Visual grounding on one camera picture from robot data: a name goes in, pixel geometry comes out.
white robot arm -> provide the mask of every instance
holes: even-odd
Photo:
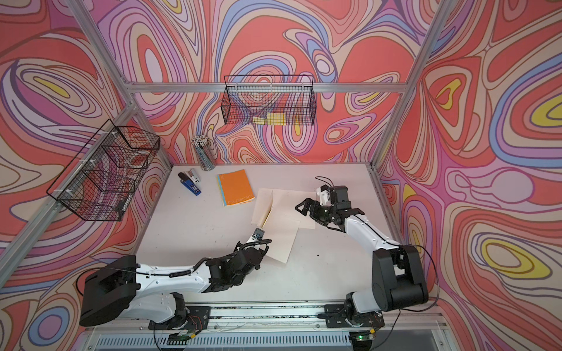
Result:
[[[421,260],[412,245],[401,245],[378,230],[365,213],[352,208],[345,186],[323,185],[320,201],[305,199],[295,209],[317,223],[354,238],[373,256],[371,287],[349,293],[348,319],[375,311],[391,311],[427,302],[429,295]]]
[[[123,256],[86,278],[80,325],[90,327],[113,319],[151,320],[155,329],[177,329],[187,314],[181,294],[209,293],[240,285],[260,263],[270,239],[238,243],[233,253],[202,258],[194,266],[156,267],[137,264],[135,256]],[[266,245],[265,249],[256,249]]]

black wire basket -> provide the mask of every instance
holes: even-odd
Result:
[[[47,194],[85,221],[121,221],[160,149],[160,137],[137,127],[114,125],[102,138],[99,147],[81,160],[70,182],[51,190],[63,170]]]
[[[230,75],[224,81],[224,124],[314,125],[311,75]]]

yellow sticky note pad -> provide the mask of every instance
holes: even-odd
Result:
[[[268,124],[284,126],[287,125],[285,121],[285,113],[270,113],[268,112]]]

orange notebook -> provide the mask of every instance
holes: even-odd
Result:
[[[250,202],[254,199],[252,187],[250,186],[245,170],[219,174],[216,179],[219,182],[220,194],[223,197],[224,206]]]

beige paper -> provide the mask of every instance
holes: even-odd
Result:
[[[299,221],[299,228],[316,229],[316,222],[310,216],[303,216],[295,210],[295,206],[300,204],[304,199],[315,199],[316,193],[297,192],[294,190],[273,189],[273,203],[271,204],[271,216],[279,216],[281,218]]]
[[[272,240],[266,256],[287,263],[300,222],[275,216],[273,210],[271,214],[264,224],[264,239]]]
[[[265,219],[271,211],[273,203],[273,189],[260,188],[257,191],[256,205],[253,208],[253,215],[251,224],[257,224],[258,227],[263,228]]]

